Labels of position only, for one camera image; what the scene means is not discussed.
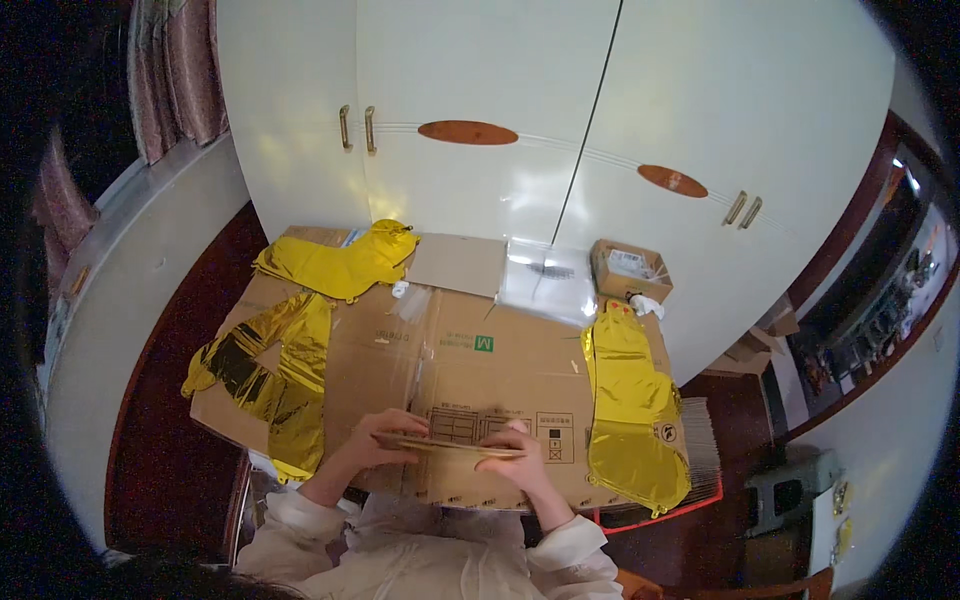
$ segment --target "plastic stool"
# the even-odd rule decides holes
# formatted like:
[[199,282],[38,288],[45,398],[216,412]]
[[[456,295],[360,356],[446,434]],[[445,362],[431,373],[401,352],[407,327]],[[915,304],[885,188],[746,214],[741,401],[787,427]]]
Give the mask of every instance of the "plastic stool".
[[756,514],[756,524],[747,530],[747,537],[753,538],[796,521],[812,510],[814,498],[829,490],[839,476],[836,454],[827,450],[812,456],[806,453],[792,461],[788,459],[783,467],[750,477],[744,488],[755,493],[751,509]]

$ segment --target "green logo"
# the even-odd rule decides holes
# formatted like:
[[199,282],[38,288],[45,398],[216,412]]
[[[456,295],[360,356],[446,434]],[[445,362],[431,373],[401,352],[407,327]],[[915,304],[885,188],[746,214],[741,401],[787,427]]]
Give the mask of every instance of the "green logo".
[[489,335],[478,335],[473,339],[473,349],[481,352],[493,352],[493,338]]

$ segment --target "hand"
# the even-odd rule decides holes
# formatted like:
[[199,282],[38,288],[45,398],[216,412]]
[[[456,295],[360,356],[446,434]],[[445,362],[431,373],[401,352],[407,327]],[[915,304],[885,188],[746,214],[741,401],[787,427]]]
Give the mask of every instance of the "hand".
[[482,460],[474,469],[499,473],[526,493],[534,505],[534,511],[537,513],[537,519],[544,534],[550,533],[574,518],[570,506],[546,475],[540,442],[527,433],[527,427],[523,421],[508,422],[507,429],[487,437],[480,445],[505,445],[524,451],[523,456],[516,458]]
[[543,466],[543,450],[540,442],[527,432],[521,420],[511,420],[507,428],[490,434],[480,442],[482,446],[500,446],[523,450],[524,456],[516,458],[488,458],[477,463],[474,470],[499,473],[528,494],[553,489]]
[[404,431],[427,435],[427,420],[391,408],[376,415],[365,415],[353,429],[347,443],[330,455],[313,477],[298,492],[321,506],[336,506],[350,480],[361,470],[388,463],[415,463],[417,455],[403,450],[380,447],[373,438],[377,431]]
[[356,472],[364,468],[387,464],[411,464],[418,460],[414,452],[388,450],[380,446],[372,435],[377,432],[404,432],[426,436],[430,433],[428,421],[397,408],[389,408],[375,415],[364,415],[353,429],[347,442],[330,457],[330,461],[345,461]]

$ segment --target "white shirt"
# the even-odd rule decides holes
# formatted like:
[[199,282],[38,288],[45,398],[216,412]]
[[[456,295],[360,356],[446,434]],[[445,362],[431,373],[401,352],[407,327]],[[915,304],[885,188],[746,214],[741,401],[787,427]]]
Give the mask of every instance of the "white shirt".
[[607,538],[576,516],[536,548],[512,551],[410,534],[383,534],[369,551],[351,549],[331,568],[325,546],[340,536],[348,514],[296,492],[267,495],[266,522],[240,551],[234,570],[291,586],[323,600],[461,598],[487,600],[619,600],[616,565],[600,551]]

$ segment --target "white sleeve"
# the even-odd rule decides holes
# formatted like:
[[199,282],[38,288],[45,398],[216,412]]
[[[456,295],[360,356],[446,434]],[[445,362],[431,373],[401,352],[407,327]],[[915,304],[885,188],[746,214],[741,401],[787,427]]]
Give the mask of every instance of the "white sleeve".
[[547,600],[620,600],[616,565],[600,551],[606,543],[596,523],[576,516],[527,550],[530,579]]
[[266,522],[240,550],[233,570],[287,584],[328,571],[325,546],[340,535],[346,518],[346,512],[297,492],[268,493]]

